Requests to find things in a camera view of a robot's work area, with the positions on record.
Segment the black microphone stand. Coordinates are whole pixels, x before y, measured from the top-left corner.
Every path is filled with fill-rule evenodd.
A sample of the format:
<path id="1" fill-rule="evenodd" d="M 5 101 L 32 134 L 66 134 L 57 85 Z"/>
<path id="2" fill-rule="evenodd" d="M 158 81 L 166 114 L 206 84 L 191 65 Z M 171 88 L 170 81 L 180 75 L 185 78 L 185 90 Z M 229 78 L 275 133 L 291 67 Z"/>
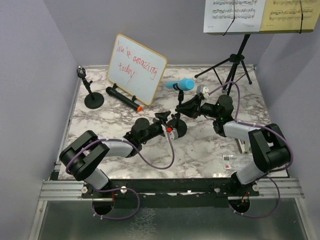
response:
<path id="1" fill-rule="evenodd" d="M 85 106 L 91 110 L 100 108 L 105 100 L 103 95 L 99 92 L 92 92 L 91 84 L 93 83 L 93 81 L 87 81 L 87 74 L 84 67 L 78 66 L 76 72 L 77 76 L 81 79 L 85 89 L 88 91 L 88 95 L 84 99 Z"/>
<path id="2" fill-rule="evenodd" d="M 178 83 L 173 84 L 173 89 L 178 91 L 177 108 L 179 108 L 184 100 L 184 91 L 178 87 Z M 171 117 L 172 119 L 168 122 L 168 126 L 176 129 L 178 138 L 183 137 L 187 132 L 187 125 L 183 120 L 181 120 L 181 113 L 176 111 L 176 113 L 172 114 Z"/>

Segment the blue-headed microphone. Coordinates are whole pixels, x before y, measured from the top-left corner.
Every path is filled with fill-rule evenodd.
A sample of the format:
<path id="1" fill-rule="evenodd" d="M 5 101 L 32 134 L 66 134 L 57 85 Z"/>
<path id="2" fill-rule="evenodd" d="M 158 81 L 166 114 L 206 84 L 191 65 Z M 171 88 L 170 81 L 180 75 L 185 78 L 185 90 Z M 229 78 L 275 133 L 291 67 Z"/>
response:
<path id="1" fill-rule="evenodd" d="M 165 84 L 165 87 L 168 89 L 173 89 L 174 84 L 177 84 L 177 87 L 183 91 L 189 91 L 195 87 L 195 81 L 191 78 L 183 78 L 182 80 L 169 81 Z"/>

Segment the black microphone orange tip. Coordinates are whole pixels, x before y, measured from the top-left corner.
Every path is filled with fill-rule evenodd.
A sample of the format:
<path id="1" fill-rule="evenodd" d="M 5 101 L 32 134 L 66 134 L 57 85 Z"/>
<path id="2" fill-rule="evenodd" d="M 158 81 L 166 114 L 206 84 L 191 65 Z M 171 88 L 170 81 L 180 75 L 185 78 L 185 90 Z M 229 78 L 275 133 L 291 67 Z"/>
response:
<path id="1" fill-rule="evenodd" d="M 140 105 L 138 105 L 133 100 L 131 100 L 131 99 L 125 97 L 124 95 L 122 95 L 121 93 L 119 93 L 115 88 L 109 86 L 106 88 L 105 91 L 108 95 L 118 99 L 119 101 L 121 101 L 126 106 L 130 107 L 131 109 L 135 110 L 136 112 L 142 111 L 143 108 Z"/>

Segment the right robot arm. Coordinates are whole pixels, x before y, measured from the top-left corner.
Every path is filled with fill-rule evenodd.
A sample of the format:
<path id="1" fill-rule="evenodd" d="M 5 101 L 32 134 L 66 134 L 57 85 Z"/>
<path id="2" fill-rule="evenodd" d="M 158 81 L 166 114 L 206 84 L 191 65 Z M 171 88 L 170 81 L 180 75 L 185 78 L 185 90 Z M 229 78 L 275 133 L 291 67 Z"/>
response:
<path id="1" fill-rule="evenodd" d="M 202 94 L 197 94 L 179 103 L 175 110 L 192 119 L 211 117 L 216 134 L 242 140 L 251 147 L 253 161 L 231 176 L 229 189 L 234 195 L 242 195 L 247 191 L 248 184 L 290 163 L 292 154 L 277 124 L 257 126 L 236 121 L 232 117 L 234 106 L 229 95 L 221 95 L 215 104 L 202 103 L 203 99 Z"/>

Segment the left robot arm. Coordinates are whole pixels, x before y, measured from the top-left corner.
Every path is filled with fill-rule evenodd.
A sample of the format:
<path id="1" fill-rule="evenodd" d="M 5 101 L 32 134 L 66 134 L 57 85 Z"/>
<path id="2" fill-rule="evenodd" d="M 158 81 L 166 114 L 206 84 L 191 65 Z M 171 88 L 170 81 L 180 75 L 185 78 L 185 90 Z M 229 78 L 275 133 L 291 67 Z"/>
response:
<path id="1" fill-rule="evenodd" d="M 157 112 L 153 123 L 140 117 L 122 138 L 99 138 L 92 130 L 85 131 L 59 155 L 67 174 L 93 187 L 97 196 L 106 197 L 111 190 L 110 179 L 98 168 L 105 157 L 130 158 L 140 153 L 142 145 L 165 136 L 170 111 Z"/>

